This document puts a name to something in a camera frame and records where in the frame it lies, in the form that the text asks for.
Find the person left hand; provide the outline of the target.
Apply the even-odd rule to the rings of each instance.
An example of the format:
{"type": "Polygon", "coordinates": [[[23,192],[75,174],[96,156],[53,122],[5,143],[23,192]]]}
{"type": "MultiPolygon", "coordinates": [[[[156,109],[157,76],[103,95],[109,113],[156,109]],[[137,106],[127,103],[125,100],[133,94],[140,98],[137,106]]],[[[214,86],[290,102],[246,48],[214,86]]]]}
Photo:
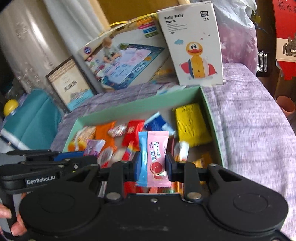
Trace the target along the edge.
{"type": "Polygon", "coordinates": [[[6,240],[21,240],[22,237],[13,236],[11,227],[17,222],[19,206],[26,193],[7,194],[1,191],[1,204],[11,211],[11,218],[1,218],[1,229],[6,240]]]}

